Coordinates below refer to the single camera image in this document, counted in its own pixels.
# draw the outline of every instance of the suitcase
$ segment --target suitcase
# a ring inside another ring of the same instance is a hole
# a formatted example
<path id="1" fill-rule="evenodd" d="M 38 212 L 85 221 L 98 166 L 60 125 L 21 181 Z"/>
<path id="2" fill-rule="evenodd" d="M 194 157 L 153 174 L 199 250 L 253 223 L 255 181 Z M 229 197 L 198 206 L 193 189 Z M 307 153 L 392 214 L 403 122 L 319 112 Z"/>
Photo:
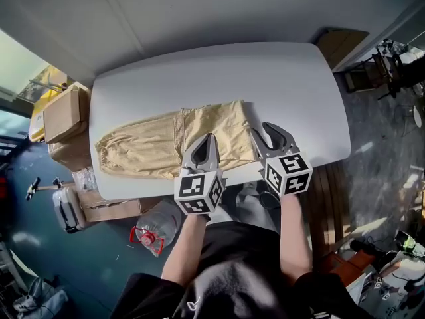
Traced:
<path id="1" fill-rule="evenodd" d="M 68 233 L 82 231 L 93 225 L 87 222 L 74 188 L 65 187 L 53 193 L 54 212 L 59 225 Z"/>

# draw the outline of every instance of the person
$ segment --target person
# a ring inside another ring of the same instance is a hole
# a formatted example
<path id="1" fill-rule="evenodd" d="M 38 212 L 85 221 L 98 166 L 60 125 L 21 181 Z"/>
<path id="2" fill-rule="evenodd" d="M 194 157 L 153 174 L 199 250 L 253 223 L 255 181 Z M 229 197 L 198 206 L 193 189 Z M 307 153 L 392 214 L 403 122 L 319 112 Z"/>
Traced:
<path id="1" fill-rule="evenodd" d="M 281 199 L 281 232 L 189 215 L 161 278 L 133 274 L 111 318 L 372 318 L 336 274 L 312 272 L 301 205 Z"/>

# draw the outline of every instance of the black shirt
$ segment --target black shirt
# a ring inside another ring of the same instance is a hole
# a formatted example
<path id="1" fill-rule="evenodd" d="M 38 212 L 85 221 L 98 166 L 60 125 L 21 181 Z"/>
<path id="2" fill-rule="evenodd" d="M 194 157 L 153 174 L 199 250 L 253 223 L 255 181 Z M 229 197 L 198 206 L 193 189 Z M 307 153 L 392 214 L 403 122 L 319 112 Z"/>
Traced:
<path id="1" fill-rule="evenodd" d="M 280 270 L 279 234 L 245 223 L 207 227 L 195 280 L 184 289 L 133 274 L 111 318 L 372 318 L 336 274 L 302 276 L 289 286 Z"/>

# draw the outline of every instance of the blue floor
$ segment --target blue floor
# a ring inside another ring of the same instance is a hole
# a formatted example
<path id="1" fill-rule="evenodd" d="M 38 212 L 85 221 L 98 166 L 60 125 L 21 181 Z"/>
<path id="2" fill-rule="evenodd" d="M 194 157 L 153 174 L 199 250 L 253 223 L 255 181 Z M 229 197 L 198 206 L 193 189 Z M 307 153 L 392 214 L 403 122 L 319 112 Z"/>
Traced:
<path id="1" fill-rule="evenodd" d="M 53 210 L 54 191 L 40 191 L 25 201 L 28 186 L 36 177 L 40 186 L 55 176 L 72 181 L 70 172 L 51 160 L 46 144 L 33 144 L 19 155 L 7 174 L 13 218 L 7 230 L 7 246 L 38 276 L 59 276 L 76 305 L 78 318 L 107 318 L 129 275 L 145 272 L 159 276 L 171 247 L 159 258 L 135 243 L 129 232 L 137 218 L 105 221 L 85 231 L 68 234 Z"/>

